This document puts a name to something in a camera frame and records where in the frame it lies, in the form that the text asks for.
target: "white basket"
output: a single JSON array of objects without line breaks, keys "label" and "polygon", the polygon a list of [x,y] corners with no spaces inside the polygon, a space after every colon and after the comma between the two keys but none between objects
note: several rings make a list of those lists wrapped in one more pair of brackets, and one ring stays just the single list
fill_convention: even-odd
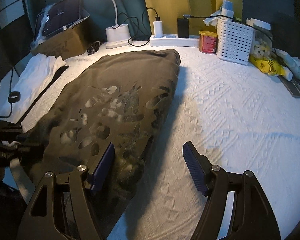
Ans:
[{"label": "white basket", "polygon": [[217,57],[247,65],[252,44],[253,28],[218,18],[217,34]]}]

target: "yellow plastic bag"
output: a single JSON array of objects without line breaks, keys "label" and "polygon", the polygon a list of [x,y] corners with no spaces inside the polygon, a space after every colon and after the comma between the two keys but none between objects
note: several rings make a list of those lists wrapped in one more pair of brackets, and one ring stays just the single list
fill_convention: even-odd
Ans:
[{"label": "yellow plastic bag", "polygon": [[274,59],[263,60],[250,55],[249,61],[255,65],[261,72],[272,76],[282,75],[285,76],[284,68]]}]

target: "folded garment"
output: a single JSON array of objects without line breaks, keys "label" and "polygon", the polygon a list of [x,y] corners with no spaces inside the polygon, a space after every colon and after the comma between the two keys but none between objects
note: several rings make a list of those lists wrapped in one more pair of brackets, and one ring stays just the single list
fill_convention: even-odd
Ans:
[{"label": "folded garment", "polygon": [[115,147],[103,188],[91,200],[107,236],[134,196],[151,145],[172,102],[180,56],[174,49],[104,56],[68,83],[27,142],[45,145],[42,156],[21,165],[38,185],[47,171],[70,172]]},{"label": "folded garment", "polygon": [[[11,89],[12,91],[19,91],[21,99],[12,104],[12,114],[4,120],[17,123],[37,96],[51,82],[56,71],[65,64],[61,56],[55,58],[54,56],[47,57],[43,54],[37,54],[32,57],[20,75],[18,83]],[[0,115],[8,116],[9,114],[10,103],[7,100],[0,110]]]}]

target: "lamp base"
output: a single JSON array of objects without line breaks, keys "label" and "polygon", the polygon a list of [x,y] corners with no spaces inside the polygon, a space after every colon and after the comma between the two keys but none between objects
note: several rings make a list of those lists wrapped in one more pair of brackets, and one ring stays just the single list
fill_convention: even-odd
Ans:
[{"label": "lamp base", "polygon": [[128,45],[128,40],[131,38],[129,27],[127,24],[122,24],[119,27],[106,28],[107,40],[106,48],[113,49]]}]

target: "power strip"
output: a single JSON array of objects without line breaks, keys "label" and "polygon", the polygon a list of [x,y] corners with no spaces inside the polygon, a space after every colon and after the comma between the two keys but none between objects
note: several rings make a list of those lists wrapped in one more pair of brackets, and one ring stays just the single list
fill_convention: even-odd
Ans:
[{"label": "power strip", "polygon": [[176,34],[165,34],[162,38],[150,37],[150,46],[178,46],[199,47],[199,36],[190,35],[189,38],[179,38]]}]

